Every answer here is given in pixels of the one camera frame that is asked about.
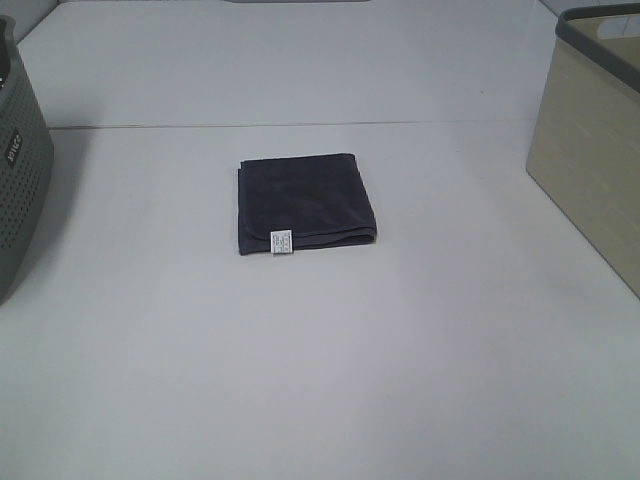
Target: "perforated basket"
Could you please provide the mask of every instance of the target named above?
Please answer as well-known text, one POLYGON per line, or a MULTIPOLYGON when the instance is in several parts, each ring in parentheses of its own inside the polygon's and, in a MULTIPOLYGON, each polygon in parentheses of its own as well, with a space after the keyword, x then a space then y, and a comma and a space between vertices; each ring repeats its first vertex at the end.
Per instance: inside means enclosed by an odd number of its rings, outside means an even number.
POLYGON ((0 16, 0 301, 25 255, 42 210, 53 144, 13 38, 0 16))

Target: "microfiber cloth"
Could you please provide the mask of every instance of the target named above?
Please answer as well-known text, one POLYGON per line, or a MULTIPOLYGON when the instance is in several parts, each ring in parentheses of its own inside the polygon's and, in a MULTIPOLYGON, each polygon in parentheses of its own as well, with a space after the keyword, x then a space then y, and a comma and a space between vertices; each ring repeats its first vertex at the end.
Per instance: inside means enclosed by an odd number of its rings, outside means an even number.
POLYGON ((272 231, 291 230, 294 250, 372 243, 377 234, 348 153, 244 161, 238 206, 241 255, 271 251, 272 231))

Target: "dark gray rim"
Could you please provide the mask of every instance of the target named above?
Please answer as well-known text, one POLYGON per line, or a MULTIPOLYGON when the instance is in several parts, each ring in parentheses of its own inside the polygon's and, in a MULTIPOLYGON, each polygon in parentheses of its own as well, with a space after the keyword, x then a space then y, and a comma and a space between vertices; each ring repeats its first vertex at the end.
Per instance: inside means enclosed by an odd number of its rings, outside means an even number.
POLYGON ((572 20, 581 18, 613 17, 640 14, 640 3, 573 8, 558 17, 556 35, 590 58, 611 75, 640 93, 640 71, 626 60, 612 53, 604 45, 589 38, 571 26, 572 20))

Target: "white table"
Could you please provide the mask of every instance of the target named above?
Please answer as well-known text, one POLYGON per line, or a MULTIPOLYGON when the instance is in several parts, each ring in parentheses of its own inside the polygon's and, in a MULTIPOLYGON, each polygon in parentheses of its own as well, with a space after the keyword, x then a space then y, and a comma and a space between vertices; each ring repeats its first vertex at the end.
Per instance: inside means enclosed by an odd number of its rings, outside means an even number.
POLYGON ((632 478, 640 303, 523 174, 532 127, 54 132, 0 472, 632 478), (335 151, 377 244, 240 257, 239 161, 335 151))
POLYGON ((20 45, 57 161, 0 309, 0 478, 637 478, 640 302, 524 172, 553 23, 56 9, 20 45), (134 124, 173 127, 66 129, 134 124), (239 162, 342 151, 378 242, 240 257, 239 162))
POLYGON ((50 126, 535 118, 537 0, 72 2, 20 45, 50 126))

